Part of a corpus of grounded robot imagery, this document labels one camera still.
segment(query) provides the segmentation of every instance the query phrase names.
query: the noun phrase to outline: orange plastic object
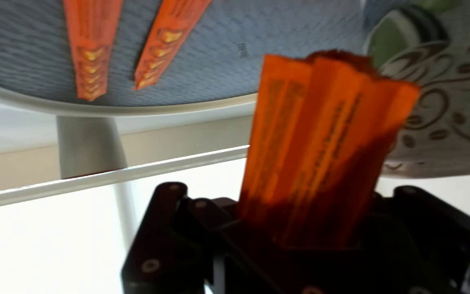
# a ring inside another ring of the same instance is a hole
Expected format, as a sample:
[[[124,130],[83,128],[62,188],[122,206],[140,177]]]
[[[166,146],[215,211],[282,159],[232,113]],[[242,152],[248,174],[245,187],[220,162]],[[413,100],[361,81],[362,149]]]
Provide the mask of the orange plastic object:
[[[418,97],[415,85],[379,77],[366,58],[266,58],[242,219],[284,247],[346,247]]]
[[[135,69],[135,89],[158,82],[211,0],[163,0]]]
[[[64,5],[77,97],[95,102],[106,94],[122,0],[64,0]]]

